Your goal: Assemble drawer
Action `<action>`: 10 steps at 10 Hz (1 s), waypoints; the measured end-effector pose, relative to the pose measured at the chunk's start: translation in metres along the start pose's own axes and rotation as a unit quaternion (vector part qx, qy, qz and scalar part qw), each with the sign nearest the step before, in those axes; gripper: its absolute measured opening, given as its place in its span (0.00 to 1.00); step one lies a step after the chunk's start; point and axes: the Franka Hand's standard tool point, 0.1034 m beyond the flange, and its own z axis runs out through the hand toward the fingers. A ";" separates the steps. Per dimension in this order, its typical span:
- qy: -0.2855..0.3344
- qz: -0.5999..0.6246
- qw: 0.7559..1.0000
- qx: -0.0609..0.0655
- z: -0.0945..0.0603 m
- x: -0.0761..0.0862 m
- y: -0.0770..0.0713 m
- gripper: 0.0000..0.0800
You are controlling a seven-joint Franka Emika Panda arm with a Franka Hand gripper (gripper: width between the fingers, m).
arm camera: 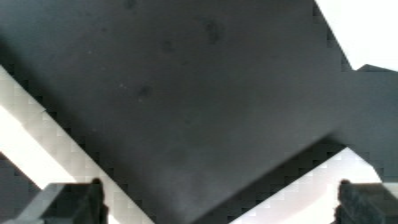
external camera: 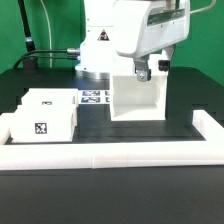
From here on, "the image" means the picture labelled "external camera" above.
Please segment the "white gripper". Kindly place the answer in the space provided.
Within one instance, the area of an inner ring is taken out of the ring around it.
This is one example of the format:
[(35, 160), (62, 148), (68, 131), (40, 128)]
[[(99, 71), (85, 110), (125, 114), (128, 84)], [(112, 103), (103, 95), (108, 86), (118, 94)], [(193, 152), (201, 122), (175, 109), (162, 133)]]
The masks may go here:
[(145, 55), (163, 49), (158, 69), (168, 72), (174, 53), (171, 45), (185, 40), (189, 27), (190, 0), (180, 0), (178, 6), (168, 0), (119, 0), (113, 9), (113, 47), (119, 56), (138, 58), (134, 61), (137, 80), (147, 82), (151, 69)]

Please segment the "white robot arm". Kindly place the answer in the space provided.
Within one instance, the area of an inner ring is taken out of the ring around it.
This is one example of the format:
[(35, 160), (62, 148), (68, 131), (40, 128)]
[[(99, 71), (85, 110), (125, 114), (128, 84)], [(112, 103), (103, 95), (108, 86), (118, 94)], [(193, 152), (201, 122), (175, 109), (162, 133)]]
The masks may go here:
[(86, 34), (80, 45), (78, 75), (107, 79), (112, 70), (128, 70), (138, 59), (185, 40), (190, 0), (84, 0)]

